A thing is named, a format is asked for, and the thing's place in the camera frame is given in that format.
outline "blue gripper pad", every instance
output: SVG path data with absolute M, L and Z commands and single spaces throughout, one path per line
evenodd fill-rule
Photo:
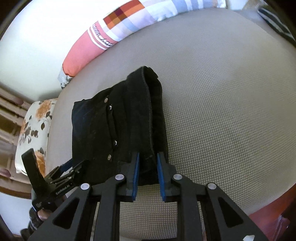
M 66 163 L 64 163 L 63 165 L 61 165 L 60 169 L 61 169 L 61 172 L 66 172 L 71 167 L 74 167 L 72 158 L 69 161 L 67 161 Z
M 160 195 L 165 202 L 166 196 L 165 196 L 165 181 L 163 178 L 163 169 L 161 166 L 160 158 L 159 158 L 159 153 L 157 153 L 157 173 L 158 173 L 158 182 L 160 185 Z
M 137 192 L 138 192 L 138 181 L 139 181 L 139 159 L 140 159 L 140 153 L 137 155 L 136 165 L 135 165 L 135 172 L 133 175 L 133 193 L 132 193 L 132 199 L 135 201 Z

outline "floral pillow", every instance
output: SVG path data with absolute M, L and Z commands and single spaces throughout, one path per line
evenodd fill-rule
M 34 102 L 29 108 L 21 127 L 15 154 L 17 173 L 26 174 L 22 154 L 33 148 L 40 173 L 45 176 L 46 148 L 52 113 L 57 99 Z

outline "white wall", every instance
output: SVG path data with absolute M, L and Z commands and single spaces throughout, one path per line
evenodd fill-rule
M 31 206 L 29 199 L 0 193 L 0 214 L 13 234 L 20 235 L 20 230 L 28 227 Z
M 58 97 L 57 76 L 74 42 L 129 0 L 33 0 L 0 41 L 0 84 L 37 101 Z

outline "black jeans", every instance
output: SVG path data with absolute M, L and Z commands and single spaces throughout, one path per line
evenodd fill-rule
M 168 160 L 162 87 L 151 68 L 141 67 L 125 81 L 93 98 L 74 103 L 73 166 L 88 159 L 83 177 L 91 185 L 105 182 L 140 153 L 139 185 L 158 183 L 157 152 Z

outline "gray fabric surface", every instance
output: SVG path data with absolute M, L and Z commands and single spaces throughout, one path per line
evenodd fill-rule
M 71 158 L 74 102 L 146 65 L 163 86 L 170 163 L 197 183 L 216 182 L 247 214 L 260 209 L 296 182 L 296 49 L 286 44 L 226 9 L 181 14 L 132 34 L 60 94 L 46 172 Z M 121 204 L 120 231 L 175 237 L 176 204 L 161 202 L 158 185 L 140 187 L 134 203 Z

